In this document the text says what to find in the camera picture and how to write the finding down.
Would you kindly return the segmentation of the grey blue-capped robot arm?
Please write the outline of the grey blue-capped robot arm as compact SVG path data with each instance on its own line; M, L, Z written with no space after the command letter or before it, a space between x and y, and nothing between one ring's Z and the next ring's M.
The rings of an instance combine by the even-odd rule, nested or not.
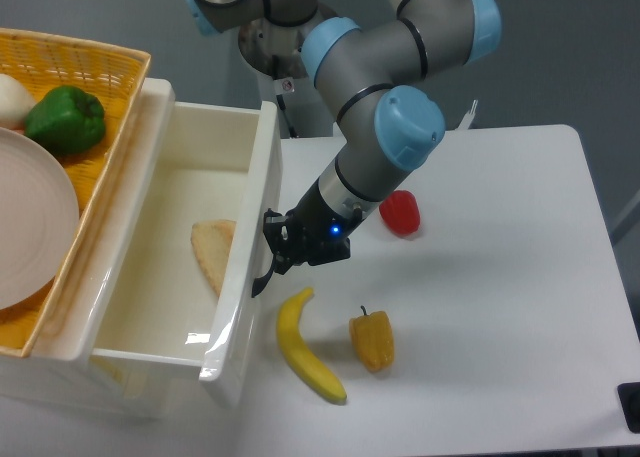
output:
M207 33L259 24L270 74L298 55L346 140L293 209L264 214L272 273L349 257L350 234L444 137L444 117L417 83L500 44L495 0L389 1L394 19L365 31L324 17L318 0L186 0Z

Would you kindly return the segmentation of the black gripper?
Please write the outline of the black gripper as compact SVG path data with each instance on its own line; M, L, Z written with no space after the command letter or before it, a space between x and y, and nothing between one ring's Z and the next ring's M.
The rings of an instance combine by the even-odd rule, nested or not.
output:
M335 212L321 195L318 182L312 184L287 216L269 208L263 215L263 235L274 255L273 271L284 275L304 263L318 266L349 259L349 236L364 217L359 202L346 217Z

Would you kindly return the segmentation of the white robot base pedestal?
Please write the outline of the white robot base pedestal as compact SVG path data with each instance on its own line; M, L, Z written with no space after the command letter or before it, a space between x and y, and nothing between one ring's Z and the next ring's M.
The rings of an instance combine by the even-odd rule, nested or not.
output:
M307 75L301 50L307 35L335 15L321 4L300 26L280 27L262 18L239 30L240 54L256 76L260 98L276 105L283 138L333 134L334 118Z

